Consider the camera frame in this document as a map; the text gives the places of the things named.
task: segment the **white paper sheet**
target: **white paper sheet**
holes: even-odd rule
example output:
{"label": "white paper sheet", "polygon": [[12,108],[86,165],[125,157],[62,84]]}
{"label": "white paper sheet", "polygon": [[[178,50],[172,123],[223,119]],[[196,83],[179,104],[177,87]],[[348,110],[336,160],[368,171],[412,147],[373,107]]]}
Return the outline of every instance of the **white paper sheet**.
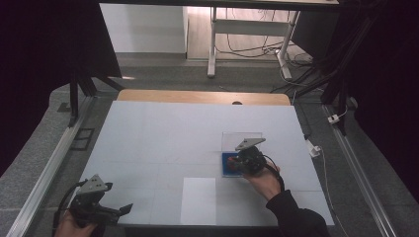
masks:
{"label": "white paper sheet", "polygon": [[181,224],[216,225],[215,178],[185,178]]}

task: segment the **white tabletop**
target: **white tabletop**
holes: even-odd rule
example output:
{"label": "white tabletop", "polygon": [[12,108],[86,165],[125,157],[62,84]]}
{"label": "white tabletop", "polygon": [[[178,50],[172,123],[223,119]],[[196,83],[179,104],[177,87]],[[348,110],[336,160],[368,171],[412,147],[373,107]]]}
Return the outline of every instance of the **white tabletop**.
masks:
{"label": "white tabletop", "polygon": [[333,225],[291,106],[113,102],[81,180],[114,183],[103,206],[133,203],[119,224],[277,225],[247,181],[221,175],[223,132],[262,132],[299,207]]}

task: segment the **white cable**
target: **white cable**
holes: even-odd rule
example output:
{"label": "white cable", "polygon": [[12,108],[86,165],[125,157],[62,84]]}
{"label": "white cable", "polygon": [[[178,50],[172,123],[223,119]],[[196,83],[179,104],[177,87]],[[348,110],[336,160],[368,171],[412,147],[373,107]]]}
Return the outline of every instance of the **white cable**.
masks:
{"label": "white cable", "polygon": [[287,63],[286,63],[286,64],[284,64],[284,65],[282,65],[282,66],[281,66],[281,68],[280,68],[280,76],[281,76],[281,78],[282,78],[285,82],[287,82],[288,84],[291,84],[291,85],[295,85],[295,86],[307,86],[307,85],[304,85],[304,84],[298,84],[298,83],[295,83],[295,82],[288,81],[286,78],[284,78],[284,75],[283,75],[283,67],[284,67],[285,65],[287,65]]}
{"label": "white cable", "polygon": [[344,116],[344,115],[346,114],[346,112],[347,112],[347,111],[348,111],[348,106],[346,106],[345,112],[344,112],[342,115],[338,116],[338,118],[340,118],[340,117]]}
{"label": "white cable", "polygon": [[295,100],[295,94],[296,94],[296,90],[293,91],[293,100]]}
{"label": "white cable", "polygon": [[321,154],[322,154],[322,156],[323,156],[323,168],[324,168],[324,180],[325,180],[325,182],[324,182],[324,183],[326,184],[326,193],[327,193],[327,197],[329,198],[330,207],[332,208],[333,213],[335,214],[335,217],[336,217],[337,221],[339,222],[340,227],[342,228],[343,232],[345,233],[345,236],[346,236],[346,237],[349,237],[348,233],[346,233],[345,228],[344,228],[344,227],[343,227],[343,225],[342,225],[342,222],[340,221],[340,219],[339,219],[338,215],[337,215],[337,214],[336,214],[336,212],[335,212],[335,207],[333,206],[333,203],[332,203],[332,198],[330,197],[329,185],[328,185],[328,182],[327,182],[326,158],[325,158],[325,156],[324,156],[324,150],[323,150],[323,147],[321,147],[321,146],[319,146],[319,147],[320,147],[320,150],[321,150]]}

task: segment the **metal rod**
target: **metal rod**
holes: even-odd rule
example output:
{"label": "metal rod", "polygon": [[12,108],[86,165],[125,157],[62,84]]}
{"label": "metal rod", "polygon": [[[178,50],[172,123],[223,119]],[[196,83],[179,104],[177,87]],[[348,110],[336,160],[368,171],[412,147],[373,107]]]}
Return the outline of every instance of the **metal rod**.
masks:
{"label": "metal rod", "polygon": [[[327,106],[323,106],[323,111],[328,117],[331,116]],[[383,237],[396,237],[397,234],[390,222],[390,219],[382,207],[381,201],[378,199],[376,193],[374,192],[374,189],[371,186],[370,181],[365,174],[364,169],[354,152],[354,149],[352,148],[351,143],[346,136],[342,135],[339,128],[334,125],[332,126],[336,139],[345,155],[349,167],[351,168],[352,174],[358,183],[361,193],[364,196],[364,200],[371,209],[372,215],[377,223],[377,227],[381,232],[381,235]]]}
{"label": "metal rod", "polygon": [[38,178],[37,183],[32,189],[28,199],[26,200],[24,206],[19,212],[18,217],[13,223],[12,227],[7,234],[7,237],[15,236],[24,236],[28,227],[30,226],[34,215],[41,204],[43,196],[46,194],[46,191],[49,188],[49,185],[52,183],[52,180],[61,165],[68,149],[70,148],[71,142],[73,141],[77,131],[86,117],[87,110],[90,108],[93,99],[87,97],[83,104],[81,105],[79,111],[79,119],[72,127],[68,127],[61,139],[59,140],[55,150],[53,151],[49,161],[46,163],[45,168],[43,169],[40,177]]}

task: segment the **gray carpet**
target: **gray carpet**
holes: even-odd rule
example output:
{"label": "gray carpet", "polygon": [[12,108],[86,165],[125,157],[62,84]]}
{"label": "gray carpet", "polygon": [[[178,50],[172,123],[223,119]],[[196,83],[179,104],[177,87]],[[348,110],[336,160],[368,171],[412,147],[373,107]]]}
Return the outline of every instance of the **gray carpet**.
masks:
{"label": "gray carpet", "polygon": [[[279,66],[276,64],[247,67],[220,63],[216,68],[214,79],[207,78],[207,68],[204,63],[191,62],[191,64],[193,65],[172,66],[163,62],[160,66],[133,67],[129,65],[125,67],[122,65],[123,75],[131,77],[131,80],[115,79],[115,81],[127,88],[136,89],[263,93],[269,93],[273,88],[285,85],[285,82],[279,77]],[[303,69],[293,69],[294,77],[302,72]],[[101,96],[95,98],[95,105],[90,111],[88,119],[81,126],[88,131],[93,130],[92,140],[90,143],[77,140],[73,142],[72,146],[75,149],[70,150],[66,155],[26,236],[50,236],[52,215],[59,201],[66,190],[80,179],[109,107],[117,95],[108,85],[99,81],[95,82],[98,89],[106,93],[102,93]],[[332,128],[321,109],[319,95],[320,91],[309,93],[295,100],[294,107],[303,133],[309,137],[314,145],[319,145],[323,149],[326,160],[327,182],[334,212],[341,220],[349,236],[381,236],[336,141]],[[51,94],[49,109],[39,127],[14,164],[1,177],[0,236],[7,234],[62,132],[65,130],[69,121],[69,112],[59,108],[62,103],[68,103],[68,101],[68,87],[59,88]],[[417,236],[417,233],[419,233],[419,207],[417,202],[374,144],[360,130],[353,119],[352,110],[348,111],[347,118],[348,137],[353,143],[356,153],[359,155],[397,233],[399,236]],[[326,191],[323,162],[321,156],[313,159],[323,190]],[[336,225],[329,227],[331,235],[345,236],[335,216],[334,218]],[[234,233],[204,229],[185,232],[185,230],[169,228],[135,228],[126,232],[130,236],[198,236],[203,234],[206,236],[254,236],[251,231]],[[105,236],[124,236],[124,234],[125,231],[122,228],[110,227],[107,229]]]}

